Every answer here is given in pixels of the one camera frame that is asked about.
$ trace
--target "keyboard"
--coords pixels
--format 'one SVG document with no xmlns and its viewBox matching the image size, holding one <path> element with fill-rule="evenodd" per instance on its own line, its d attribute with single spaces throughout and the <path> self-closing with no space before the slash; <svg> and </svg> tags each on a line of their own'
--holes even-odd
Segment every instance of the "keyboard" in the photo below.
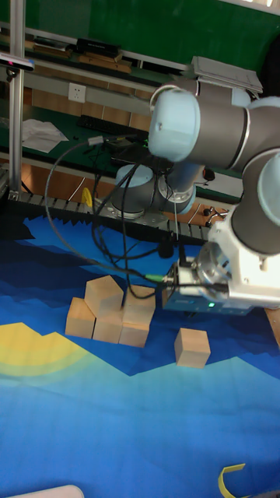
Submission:
<svg viewBox="0 0 280 498">
<path fill-rule="evenodd" d="M 82 128 L 88 128 L 89 130 L 94 130 L 102 133 L 109 133 L 115 136 L 126 136 L 126 135 L 136 135 L 136 139 L 140 142 L 147 140 L 149 133 L 143 130 L 138 130 L 137 128 L 131 128 L 130 126 L 124 126 L 124 124 L 112 123 L 111 121 L 105 121 L 104 119 L 99 119 L 98 117 L 85 116 L 84 114 L 78 119 L 77 125 Z"/>
</svg>

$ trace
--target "blue mat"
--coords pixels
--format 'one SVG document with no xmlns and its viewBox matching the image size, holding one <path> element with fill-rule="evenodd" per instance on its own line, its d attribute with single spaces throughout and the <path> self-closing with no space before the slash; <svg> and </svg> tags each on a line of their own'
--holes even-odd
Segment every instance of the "blue mat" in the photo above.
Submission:
<svg viewBox="0 0 280 498">
<path fill-rule="evenodd" d="M 90 226 L 55 224 L 74 248 L 104 261 Z M 33 239 L 0 242 L 0 324 L 64 335 L 72 297 L 106 273 L 67 252 L 46 219 L 26 226 Z M 119 233 L 103 235 L 123 251 Z M 141 242 L 131 255 L 154 247 Z M 152 255 L 133 267 L 164 274 L 176 259 Z M 112 275 L 125 289 L 121 275 Z M 174 363 L 180 327 L 207 331 L 212 354 L 203 370 Z M 216 498 L 222 468 L 243 462 L 243 471 L 226 477 L 233 494 L 280 486 L 280 355 L 262 310 L 190 320 L 162 310 L 158 296 L 144 349 L 72 341 L 96 360 L 71 376 L 39 387 L 0 377 L 0 497 L 72 483 L 86 498 Z"/>
</svg>

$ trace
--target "white cable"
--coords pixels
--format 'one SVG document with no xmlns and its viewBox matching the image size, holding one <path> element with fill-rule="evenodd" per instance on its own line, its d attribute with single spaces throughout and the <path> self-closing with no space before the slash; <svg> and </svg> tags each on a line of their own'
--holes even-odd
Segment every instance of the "white cable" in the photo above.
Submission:
<svg viewBox="0 0 280 498">
<path fill-rule="evenodd" d="M 190 224 L 190 223 L 192 222 L 192 220 L 194 219 L 195 215 L 197 215 L 197 214 L 198 214 L 198 210 L 199 210 L 199 208 L 200 208 L 200 207 L 201 207 L 201 204 L 198 204 L 198 207 L 197 207 L 197 208 L 196 208 L 196 210 L 194 211 L 193 216 L 191 217 L 191 219 L 189 219 L 189 220 L 188 220 L 188 222 L 187 222 L 188 224 Z"/>
<path fill-rule="evenodd" d="M 70 195 L 68 201 L 71 201 L 72 197 L 74 197 L 74 195 L 76 194 L 76 192 L 78 192 L 78 190 L 82 187 L 82 184 L 83 184 L 84 181 L 85 181 L 85 178 L 82 179 L 80 185 L 75 189 L 75 192 L 73 192 L 72 195 Z"/>
<path fill-rule="evenodd" d="M 149 109 L 150 109 L 150 114 L 152 114 L 154 108 L 155 108 L 155 98 L 162 92 L 165 92 L 166 90 L 181 90 L 181 88 L 178 85 L 171 85 L 171 84 L 166 84 L 159 86 L 159 88 L 156 89 L 156 91 L 152 94 L 151 99 L 149 101 Z"/>
<path fill-rule="evenodd" d="M 177 238 L 177 242 L 178 242 L 178 240 L 179 240 L 179 233 L 178 233 L 178 220 L 177 220 L 177 206 L 176 206 L 176 202 L 174 202 L 174 214 L 175 214 L 176 238 Z"/>
</svg>

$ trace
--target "stack of wooden blocks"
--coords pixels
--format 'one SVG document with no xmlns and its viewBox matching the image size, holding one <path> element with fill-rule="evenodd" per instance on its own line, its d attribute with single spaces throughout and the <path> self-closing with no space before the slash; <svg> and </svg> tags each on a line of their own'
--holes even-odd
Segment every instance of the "stack of wooden blocks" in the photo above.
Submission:
<svg viewBox="0 0 280 498">
<path fill-rule="evenodd" d="M 131 286 L 138 296 L 147 296 L 151 289 Z M 111 276 L 86 283 L 84 299 L 73 297 L 68 312 L 65 334 L 97 341 L 144 347 L 155 311 L 155 297 L 140 300 L 124 293 Z"/>
</svg>

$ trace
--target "wire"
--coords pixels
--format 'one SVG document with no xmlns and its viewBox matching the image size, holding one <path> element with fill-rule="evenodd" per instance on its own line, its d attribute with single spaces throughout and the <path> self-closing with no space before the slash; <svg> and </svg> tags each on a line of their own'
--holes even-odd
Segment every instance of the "wire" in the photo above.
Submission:
<svg viewBox="0 0 280 498">
<path fill-rule="evenodd" d="M 82 184 L 83 182 L 85 181 L 85 178 L 82 179 L 81 183 L 79 184 L 79 186 L 75 189 L 75 191 L 72 193 L 72 195 L 70 195 L 68 201 L 71 201 L 71 199 L 74 197 L 74 195 L 78 192 L 78 190 L 82 187 Z"/>
<path fill-rule="evenodd" d="M 192 220 L 194 219 L 194 217 L 198 214 L 198 211 L 199 211 L 199 208 L 201 207 L 201 204 L 198 204 L 198 207 L 195 209 L 194 211 L 194 214 L 193 216 L 191 217 L 191 219 L 188 220 L 188 225 L 192 222 Z"/>
<path fill-rule="evenodd" d="M 204 185 L 205 187 L 209 186 L 209 183 L 207 181 L 195 181 L 194 185 Z"/>
<path fill-rule="evenodd" d="M 135 166 L 136 166 L 136 168 L 135 168 L 135 171 L 136 171 L 137 168 L 140 166 L 140 164 L 137 164 Z M 128 284 L 128 288 L 130 290 L 130 293 L 132 294 L 133 297 L 135 297 L 137 299 L 144 300 L 144 299 L 148 299 L 149 297 L 155 296 L 156 290 L 154 290 L 153 293 L 150 293 L 147 296 L 139 296 L 132 289 L 132 287 L 131 287 L 131 281 L 130 281 L 129 274 L 128 274 L 129 268 L 128 268 L 128 253 L 127 253 L 127 245 L 126 245 L 126 229 L 125 229 L 125 221 L 124 221 L 124 203 L 125 203 L 125 195 L 126 195 L 126 193 L 128 191 L 129 184 L 131 182 L 133 174 L 128 178 L 128 180 L 127 180 L 127 182 L 126 182 L 126 184 L 124 186 L 124 193 L 123 193 L 123 197 L 122 197 L 122 200 L 121 200 L 121 223 L 122 223 L 123 241 L 124 241 L 124 264 L 125 264 L 125 269 L 127 271 L 127 273 L 126 273 L 126 279 L 127 279 L 127 284 Z"/>
<path fill-rule="evenodd" d="M 63 154 L 61 154 L 60 157 L 58 157 L 58 159 L 55 161 L 53 167 L 51 168 L 51 171 L 50 171 L 49 176 L 47 178 L 47 183 L 46 183 L 45 192 L 44 192 L 44 206 L 45 206 L 45 210 L 46 210 L 46 214 L 47 214 L 47 219 L 48 219 L 48 221 L 49 221 L 49 223 L 51 225 L 52 230 L 57 235 L 58 239 L 73 254 L 75 254 L 78 258 L 82 259 L 83 261 L 86 261 L 87 263 L 90 263 L 91 265 L 100 266 L 101 268 L 105 268 L 106 270 L 109 270 L 109 271 L 112 271 L 112 270 L 115 271 L 116 267 L 117 267 L 116 265 L 112 267 L 112 266 L 106 265 L 104 263 L 101 263 L 101 262 L 99 262 L 99 261 L 97 261 L 95 259 L 88 258 L 84 254 L 81 254 L 75 248 L 73 248 L 72 245 L 69 244 L 65 240 L 65 238 L 60 234 L 60 232 L 58 231 L 58 229 L 54 225 L 54 222 L 53 222 L 53 219 L 51 218 L 50 210 L 49 210 L 49 207 L 48 207 L 48 189 L 49 189 L 49 186 L 50 186 L 50 182 L 51 182 L 51 178 L 52 178 L 53 172 L 55 171 L 56 167 L 61 162 L 61 160 L 67 154 L 69 154 L 73 150 L 76 150 L 78 147 L 82 147 L 82 146 L 85 146 L 85 145 L 90 145 L 90 144 L 89 144 L 88 141 L 81 142 L 81 143 L 77 144 L 76 146 L 73 146 L 70 149 L 68 149 L 67 151 L 65 151 Z M 119 181 L 119 183 L 117 185 L 115 185 L 114 189 L 110 192 L 110 194 L 107 195 L 106 198 L 100 203 L 100 206 L 98 207 L 95 216 L 98 216 L 100 214 L 100 212 L 102 211 L 103 207 L 106 205 L 106 203 L 111 198 L 111 196 L 114 194 L 114 192 L 117 191 L 117 189 L 120 188 L 121 185 L 126 180 L 128 180 L 127 183 L 126 183 L 126 185 L 125 185 L 125 187 L 124 187 L 124 195 L 123 195 L 122 205 L 121 205 L 121 218 L 122 218 L 122 224 L 123 224 L 123 238 L 124 238 L 124 256 L 125 256 L 125 260 L 124 261 L 125 261 L 125 268 L 119 268 L 119 267 L 117 267 L 117 270 L 120 273 L 124 273 L 128 277 L 128 286 L 129 286 L 129 289 L 131 290 L 132 295 L 134 295 L 135 297 L 137 297 L 139 299 L 143 299 L 142 296 L 137 296 L 133 292 L 133 289 L 131 289 L 131 283 L 130 283 L 129 276 L 130 275 L 137 276 L 137 277 L 140 277 L 141 279 L 144 279 L 146 282 L 150 282 L 150 283 L 155 283 L 155 279 L 148 278 L 148 276 L 143 275 L 142 273 L 138 272 L 137 270 L 134 270 L 132 268 L 131 269 L 128 268 L 128 256 L 127 256 L 127 249 L 126 249 L 126 232 L 125 232 L 125 222 L 124 222 L 124 200 L 125 200 L 125 194 L 127 192 L 129 183 L 130 183 L 130 181 L 131 181 L 131 179 L 133 177 L 133 174 L 137 170 L 138 166 L 139 166 L 139 164 L 135 164 L 131 168 L 131 170 L 121 179 L 121 181 Z M 169 286 L 168 282 L 163 282 L 163 283 L 158 284 L 158 287 L 160 287 L 161 289 L 166 288 L 168 286 Z M 223 284 L 202 284 L 202 283 L 178 284 L 178 285 L 175 285 L 175 287 L 201 287 L 201 288 L 205 288 L 205 289 L 217 289 L 217 290 L 219 290 L 221 292 L 225 291 L 227 289 L 227 286 L 223 285 Z M 147 299 L 150 296 L 153 296 L 154 293 L 150 294 L 149 296 L 144 296 L 144 299 Z"/>
<path fill-rule="evenodd" d="M 138 168 L 138 166 L 140 166 L 140 164 L 135 164 L 134 167 L 128 172 L 128 176 L 131 179 L 133 177 L 134 172 Z M 107 245 L 106 245 L 106 243 L 104 241 L 104 238 L 103 238 L 103 236 L 102 236 L 102 234 L 100 232 L 100 226 L 99 226 L 98 221 L 97 221 L 97 212 L 95 212 L 94 198 L 95 198 L 96 189 L 97 189 L 97 185 L 98 185 L 99 181 L 100 181 L 100 176 L 96 179 L 96 182 L 95 182 L 94 188 L 93 188 L 93 215 L 94 215 L 94 223 L 92 224 L 92 236 L 93 236 L 93 241 L 94 241 L 95 245 L 97 246 L 97 248 L 103 253 L 104 256 L 107 256 L 109 258 L 110 263 L 115 268 L 118 268 L 117 267 L 117 262 L 119 262 L 122 259 L 127 258 L 128 260 L 134 260 L 134 259 L 139 259 L 139 258 L 145 258 L 146 256 L 149 256 L 149 255 L 157 252 L 157 249 L 152 249 L 152 250 L 147 251 L 147 252 L 145 252 L 143 254 L 137 254 L 136 256 L 125 256 L 125 255 L 120 256 L 119 254 L 113 254 L 113 253 L 111 253 L 109 251 L 109 249 L 108 249 L 108 247 L 107 247 Z M 151 199 L 150 205 L 153 203 L 153 199 L 154 199 L 154 196 L 156 194 L 156 185 L 157 185 L 157 182 L 156 182 L 156 177 L 155 177 L 154 190 L 153 190 L 153 195 L 152 195 L 152 199 Z M 94 233 L 95 228 L 97 228 L 97 231 L 98 231 L 98 234 L 99 234 L 100 243 L 97 241 L 97 238 L 95 236 L 95 233 Z"/>
<path fill-rule="evenodd" d="M 31 192 L 31 190 L 23 183 L 23 181 L 22 181 L 22 186 L 26 190 L 27 194 L 33 195 L 33 192 Z"/>
<path fill-rule="evenodd" d="M 174 214 L 175 214 L 176 239 L 177 239 L 177 242 L 178 242 L 178 240 L 179 240 L 179 233 L 178 233 L 178 220 L 177 220 L 177 205 L 176 205 L 176 202 L 174 202 Z"/>
<path fill-rule="evenodd" d="M 168 183 L 167 177 L 168 177 L 168 175 L 167 175 L 167 174 L 165 174 L 165 175 L 164 175 L 164 180 L 165 180 L 165 182 L 166 182 L 167 189 L 166 189 L 166 198 L 165 198 L 165 201 L 164 201 L 163 207 L 161 208 L 161 211 L 164 211 L 164 209 L 165 209 L 165 207 L 166 207 L 167 202 L 171 199 L 171 197 L 172 197 L 172 196 L 173 196 L 173 194 L 174 194 L 174 191 L 173 191 L 172 187 L 171 187 L 171 186 L 170 186 L 170 184 Z"/>
<path fill-rule="evenodd" d="M 75 248 L 72 247 L 71 244 L 69 244 L 65 238 L 59 233 L 59 231 L 57 230 L 56 226 L 54 225 L 54 222 L 51 218 L 51 214 L 50 214 L 50 209 L 47 205 L 48 203 L 48 189 L 49 189 L 49 186 L 50 186 L 50 181 L 51 181 L 51 178 L 52 178 L 52 175 L 53 175 L 53 172 L 55 171 L 56 167 L 58 166 L 58 164 L 61 162 L 61 160 L 67 155 L 69 154 L 70 152 L 72 152 L 73 150 L 76 150 L 78 147 L 82 147 L 82 146 L 85 146 L 85 145 L 88 145 L 88 141 L 86 142 L 81 142 L 79 144 L 77 144 L 76 146 L 73 146 L 71 147 L 70 149 L 68 149 L 67 151 L 65 151 L 63 154 L 61 154 L 60 157 L 58 157 L 58 159 L 55 161 L 53 167 L 51 168 L 51 171 L 49 173 L 49 176 L 47 178 L 47 183 L 46 183 L 46 188 L 45 188 L 45 192 L 44 192 L 44 206 L 45 206 L 45 210 L 46 210 L 46 214 L 47 214 L 47 219 L 51 225 L 51 228 L 52 230 L 54 231 L 54 233 L 57 235 L 58 239 L 73 253 L 75 254 L 78 258 L 82 259 L 83 261 L 86 261 L 87 263 L 90 263 L 91 265 L 95 265 L 95 266 L 100 266 L 101 268 L 105 268 L 106 270 L 114 270 L 116 268 L 112 267 L 112 266 L 109 266 L 109 265 L 105 265 L 104 263 L 100 263 L 99 261 L 95 260 L 95 259 L 92 259 L 92 258 L 88 258 L 86 257 L 84 254 L 81 254 L 80 252 L 78 252 Z M 128 178 L 128 175 L 125 175 L 125 177 L 114 187 L 114 189 L 112 191 L 116 191 L 124 182 L 125 180 L 127 180 Z M 103 209 L 103 207 L 105 206 L 105 204 L 107 203 L 107 199 L 110 198 L 110 194 L 103 200 L 103 202 L 100 204 L 100 207 L 97 209 L 97 212 L 99 214 L 99 212 Z M 119 272 L 121 273 L 124 273 L 126 274 L 127 270 L 125 268 L 118 268 L 117 269 Z M 151 279 L 148 279 L 145 277 L 145 275 L 142 275 L 140 272 L 138 272 L 137 270 L 134 270 L 134 269 L 131 269 L 129 270 L 129 274 L 130 275 L 133 275 L 133 276 L 138 276 L 144 280 L 146 280 L 147 282 L 152 282 L 154 283 L 153 280 Z"/>
</svg>

